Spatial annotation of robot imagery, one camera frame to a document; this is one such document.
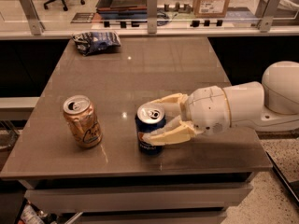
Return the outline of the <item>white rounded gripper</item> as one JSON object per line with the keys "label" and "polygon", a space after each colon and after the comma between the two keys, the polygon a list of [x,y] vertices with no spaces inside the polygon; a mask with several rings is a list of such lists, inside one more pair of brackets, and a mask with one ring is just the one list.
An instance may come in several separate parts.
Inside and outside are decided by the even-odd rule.
{"label": "white rounded gripper", "polygon": [[151,103],[159,104],[166,114],[180,114],[184,110],[187,120],[177,116],[163,128],[142,134],[141,140],[152,146],[187,142],[197,134],[221,133],[231,124],[226,95],[217,86],[197,89],[189,96],[183,93],[171,94]]}

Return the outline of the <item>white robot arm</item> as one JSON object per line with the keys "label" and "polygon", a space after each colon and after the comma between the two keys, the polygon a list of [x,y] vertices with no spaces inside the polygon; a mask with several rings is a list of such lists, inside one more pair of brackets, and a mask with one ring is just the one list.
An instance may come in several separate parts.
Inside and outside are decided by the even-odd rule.
{"label": "white robot arm", "polygon": [[154,100],[170,120],[141,140],[153,146],[179,144],[198,135],[230,128],[282,132],[299,128],[299,63],[277,62],[266,68],[261,82],[200,88]]}

